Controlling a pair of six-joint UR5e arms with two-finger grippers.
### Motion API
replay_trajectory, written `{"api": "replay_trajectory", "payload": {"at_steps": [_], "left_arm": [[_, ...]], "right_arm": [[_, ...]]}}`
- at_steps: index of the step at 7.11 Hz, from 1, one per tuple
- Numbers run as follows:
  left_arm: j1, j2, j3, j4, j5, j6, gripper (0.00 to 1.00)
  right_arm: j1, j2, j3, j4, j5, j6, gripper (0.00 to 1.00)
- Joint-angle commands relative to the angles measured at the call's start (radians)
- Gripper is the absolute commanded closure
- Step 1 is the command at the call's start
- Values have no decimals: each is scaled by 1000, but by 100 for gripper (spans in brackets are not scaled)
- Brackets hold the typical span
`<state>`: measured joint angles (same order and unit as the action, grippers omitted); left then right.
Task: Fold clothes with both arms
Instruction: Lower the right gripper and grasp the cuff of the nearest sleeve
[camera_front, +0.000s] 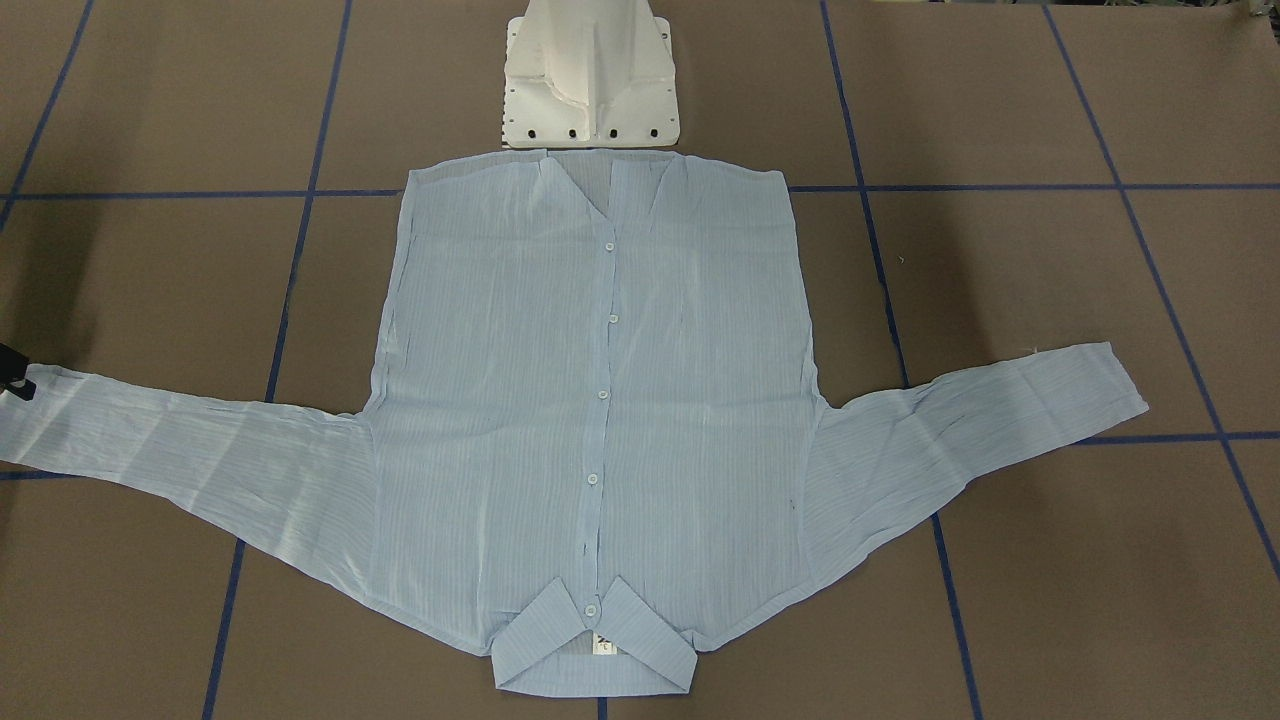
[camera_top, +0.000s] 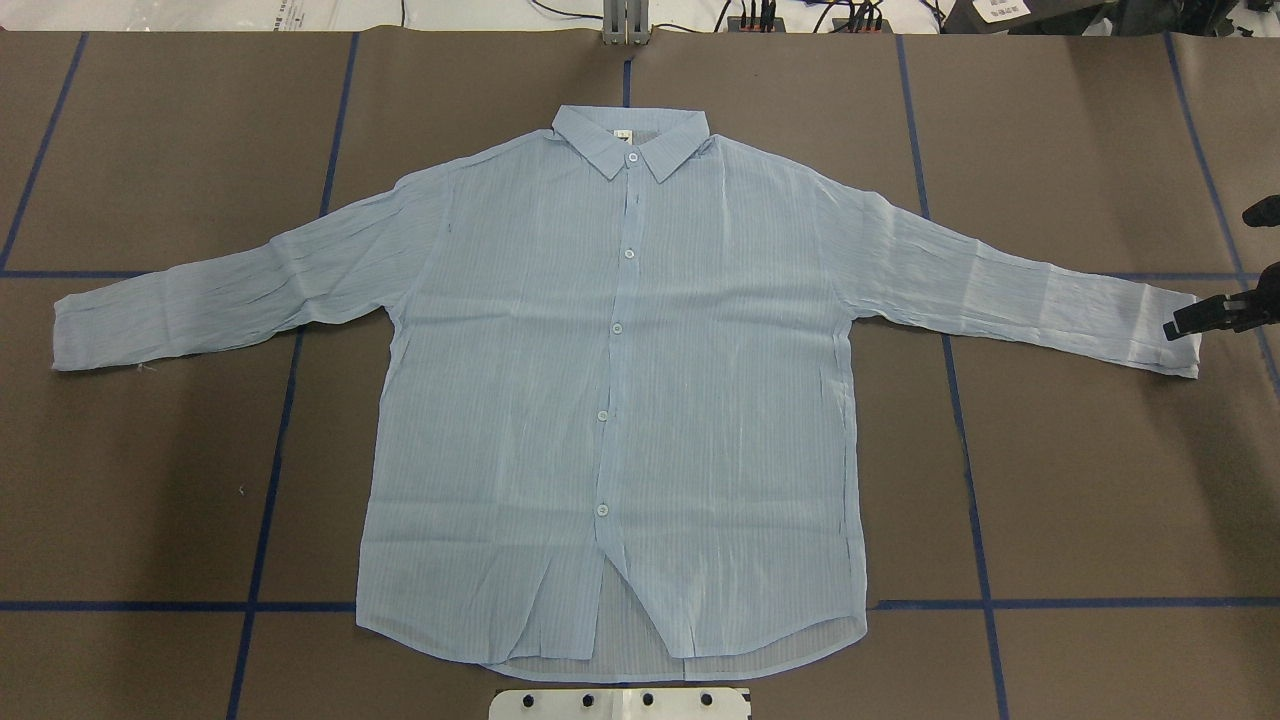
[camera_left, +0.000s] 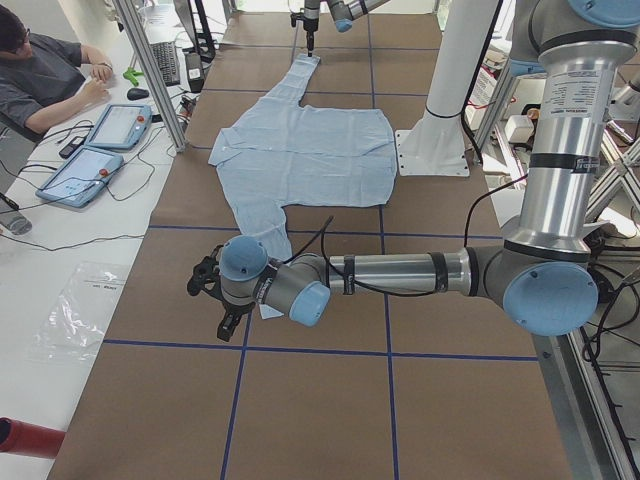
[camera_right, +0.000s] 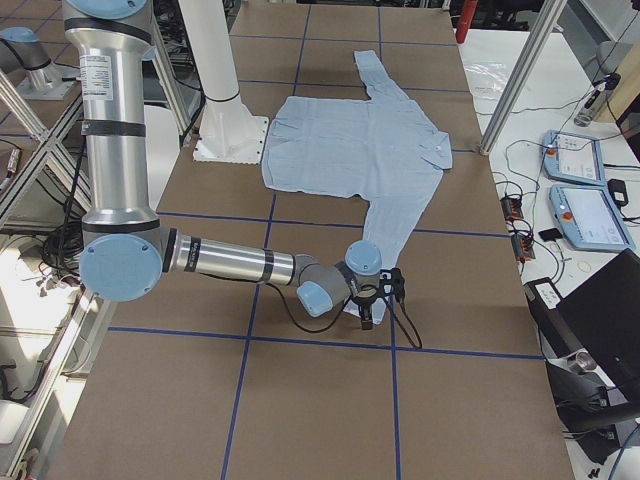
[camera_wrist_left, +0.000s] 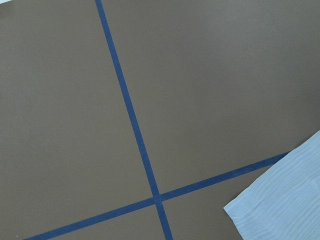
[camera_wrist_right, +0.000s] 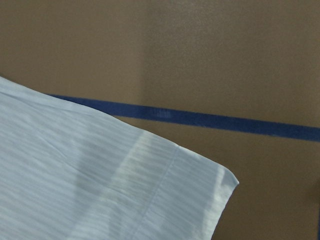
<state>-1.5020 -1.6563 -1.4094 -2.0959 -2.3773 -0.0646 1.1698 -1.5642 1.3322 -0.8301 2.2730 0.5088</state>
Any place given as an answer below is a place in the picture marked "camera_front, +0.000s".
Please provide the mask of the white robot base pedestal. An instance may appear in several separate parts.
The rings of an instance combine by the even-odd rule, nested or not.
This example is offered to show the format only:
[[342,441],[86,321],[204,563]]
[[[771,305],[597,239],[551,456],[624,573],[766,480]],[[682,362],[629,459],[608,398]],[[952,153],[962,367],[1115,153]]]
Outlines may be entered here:
[[531,1],[506,27],[507,149],[664,149],[681,135],[672,28],[648,1]]

